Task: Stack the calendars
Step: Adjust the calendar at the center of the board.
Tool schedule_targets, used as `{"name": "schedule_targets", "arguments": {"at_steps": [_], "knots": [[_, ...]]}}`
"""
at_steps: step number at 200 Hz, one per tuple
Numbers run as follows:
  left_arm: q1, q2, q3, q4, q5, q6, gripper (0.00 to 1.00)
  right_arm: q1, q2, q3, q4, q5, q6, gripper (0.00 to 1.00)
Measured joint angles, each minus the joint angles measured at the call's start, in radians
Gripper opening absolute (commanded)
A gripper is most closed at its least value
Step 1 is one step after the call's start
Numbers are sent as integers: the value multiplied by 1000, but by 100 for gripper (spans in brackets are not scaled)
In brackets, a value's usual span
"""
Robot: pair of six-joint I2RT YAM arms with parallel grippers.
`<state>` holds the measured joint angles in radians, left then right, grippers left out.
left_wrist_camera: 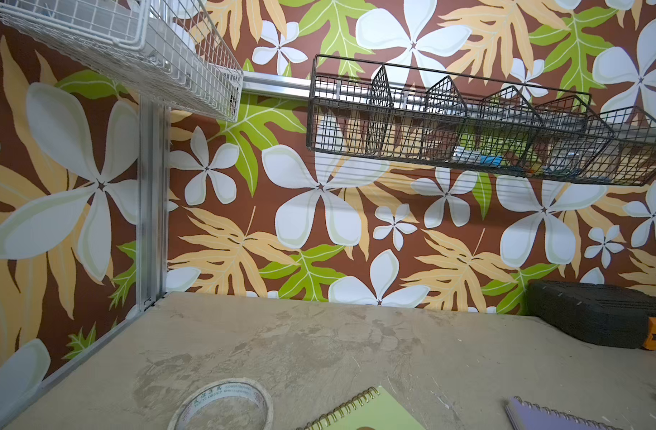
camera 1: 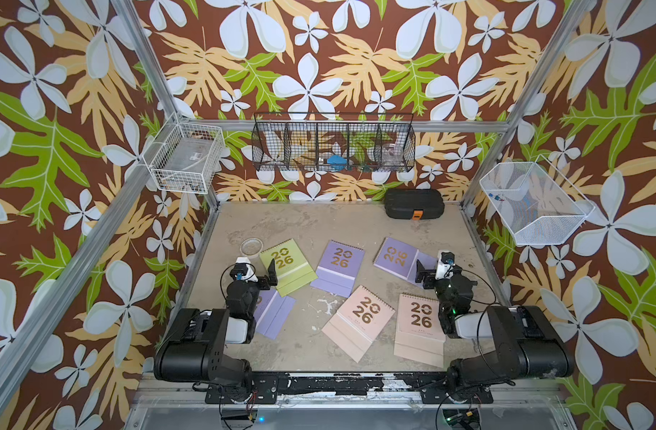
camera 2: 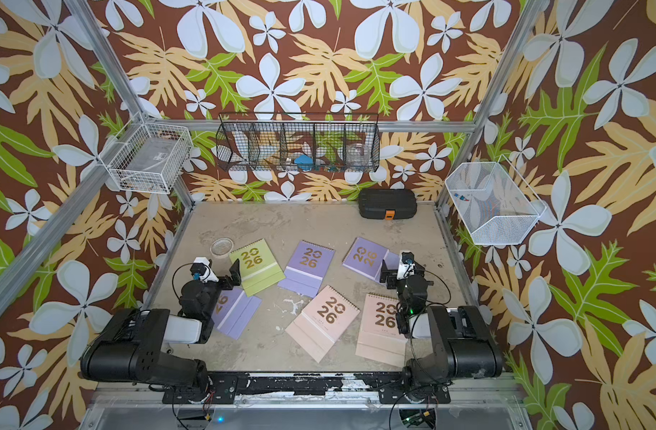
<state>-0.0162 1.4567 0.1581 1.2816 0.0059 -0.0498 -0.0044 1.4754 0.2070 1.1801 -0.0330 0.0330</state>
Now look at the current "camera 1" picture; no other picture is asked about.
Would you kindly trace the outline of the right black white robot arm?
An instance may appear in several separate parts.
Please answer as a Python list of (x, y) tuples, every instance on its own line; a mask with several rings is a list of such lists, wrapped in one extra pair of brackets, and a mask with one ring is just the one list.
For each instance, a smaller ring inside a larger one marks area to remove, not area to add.
[(475, 281), (451, 261), (426, 269), (416, 262), (415, 282), (435, 292), (442, 332), (453, 339), (489, 338), (494, 350), (474, 358), (455, 359), (447, 370), (451, 392), (509, 383), (521, 379), (555, 379), (571, 376), (575, 357), (544, 312), (537, 306), (501, 306), (484, 303), (472, 313)]

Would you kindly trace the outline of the green 2026 desk calendar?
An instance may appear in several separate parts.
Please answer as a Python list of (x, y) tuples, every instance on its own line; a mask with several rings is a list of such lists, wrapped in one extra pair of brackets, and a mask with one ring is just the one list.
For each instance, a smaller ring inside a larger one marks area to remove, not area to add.
[(261, 252), (260, 258), (265, 267), (275, 263), (278, 278), (276, 288), (281, 297), (286, 297), (318, 279), (312, 266), (293, 239), (264, 250)]

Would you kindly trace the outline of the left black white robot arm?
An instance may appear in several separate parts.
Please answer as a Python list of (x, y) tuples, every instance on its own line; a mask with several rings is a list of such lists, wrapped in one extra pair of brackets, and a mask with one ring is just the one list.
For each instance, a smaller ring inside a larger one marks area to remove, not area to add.
[(251, 365), (226, 356), (224, 349), (228, 344), (249, 344), (254, 338), (260, 292), (278, 285), (276, 264), (271, 263), (267, 274), (258, 277), (252, 263), (240, 260), (230, 267), (229, 276), (232, 281), (224, 308), (178, 311), (154, 358), (156, 379), (252, 392)]

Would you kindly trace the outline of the pink 2026 calendar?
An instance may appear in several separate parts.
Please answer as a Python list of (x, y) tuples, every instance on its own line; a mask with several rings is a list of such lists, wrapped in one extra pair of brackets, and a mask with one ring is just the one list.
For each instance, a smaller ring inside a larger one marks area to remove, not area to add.
[(394, 314), (392, 306), (359, 286), (322, 328), (322, 333), (359, 362)]
[(444, 367), (446, 335), (438, 318), (434, 298), (406, 293), (399, 295), (394, 355), (432, 367)]

